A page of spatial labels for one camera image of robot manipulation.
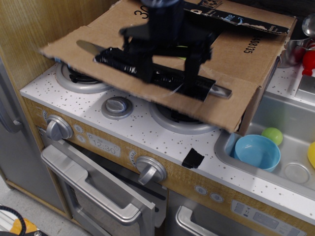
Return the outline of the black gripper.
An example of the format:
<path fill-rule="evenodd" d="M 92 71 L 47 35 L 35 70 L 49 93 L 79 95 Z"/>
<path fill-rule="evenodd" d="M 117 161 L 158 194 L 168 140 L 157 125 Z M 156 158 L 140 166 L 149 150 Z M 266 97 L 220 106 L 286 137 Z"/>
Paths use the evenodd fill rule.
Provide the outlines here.
<path fill-rule="evenodd" d="M 232 91 L 218 86 L 215 80 L 197 76 L 186 86 L 184 71 L 154 64 L 152 56 L 186 57 L 187 60 L 207 61 L 212 57 L 215 35 L 193 23 L 184 9 L 183 0 L 144 0 L 148 22 L 120 29 L 123 48 L 103 48 L 85 40 L 77 40 L 80 48 L 103 63 L 146 83 L 152 83 L 200 101 L 209 94 L 229 99 Z"/>

